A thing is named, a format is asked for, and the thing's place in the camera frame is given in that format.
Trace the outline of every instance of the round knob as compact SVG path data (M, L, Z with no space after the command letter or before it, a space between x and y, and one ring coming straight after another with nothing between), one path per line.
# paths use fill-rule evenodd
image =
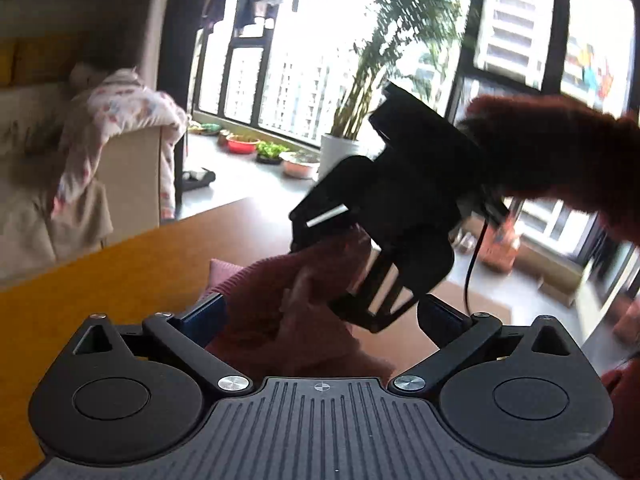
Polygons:
M249 386L249 381L246 377L228 375L218 381L218 386L227 392L239 392Z
M569 404L569 397L560 386L529 377L500 384L494 390L494 400L505 413L524 420L558 416Z
M406 392L417 392L424 388L425 382L422 377L417 375L403 375L396 377L394 380L394 386L399 390Z
M118 420L139 412L149 400L149 391L139 382L110 377L85 384L74 397L76 409L98 420Z

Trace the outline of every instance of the table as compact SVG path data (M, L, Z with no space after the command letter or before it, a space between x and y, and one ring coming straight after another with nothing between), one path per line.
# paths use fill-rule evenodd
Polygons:
M92 312L116 323L180 312L203 290L213 257L246 266L286 253L281 206L246 198L165 225L0 293L0 475L17 480L42 459L27 420L31 393Z

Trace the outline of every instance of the wall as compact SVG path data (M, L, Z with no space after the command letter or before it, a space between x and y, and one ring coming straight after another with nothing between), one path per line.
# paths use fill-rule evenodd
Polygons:
M100 68L138 68L156 85L166 0L0 0L0 38L89 32L82 54Z

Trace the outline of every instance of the potted plant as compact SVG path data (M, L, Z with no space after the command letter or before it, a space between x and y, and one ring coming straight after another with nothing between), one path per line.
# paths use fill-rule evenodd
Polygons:
M248 135L231 134L226 136L226 146L231 153L246 155L253 153L260 139Z
M289 149L282 144L265 142L263 140L258 142L258 145L255 147L255 151L257 152L257 155L255 156L256 162L260 162L261 164L280 164L282 162L280 154L288 152Z
M305 152L283 152L280 154L283 160L284 173L293 178L313 178L318 172L320 160L317 155Z
M338 102L331 131L321 138L320 177L343 158L366 151L356 141L358 131L374 90L388 79L407 78L422 99L430 95L430 81L403 75L396 68L407 45L419 41L437 60L443 47L459 39L460 0L374 0L372 10L376 15L373 33L360 46L353 45L358 65L351 88Z

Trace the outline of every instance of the red sleeve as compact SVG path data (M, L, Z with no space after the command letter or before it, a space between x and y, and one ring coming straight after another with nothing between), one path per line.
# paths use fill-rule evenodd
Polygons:
M640 359L602 377L613 402L613 421L598 457L624 479L640 479Z

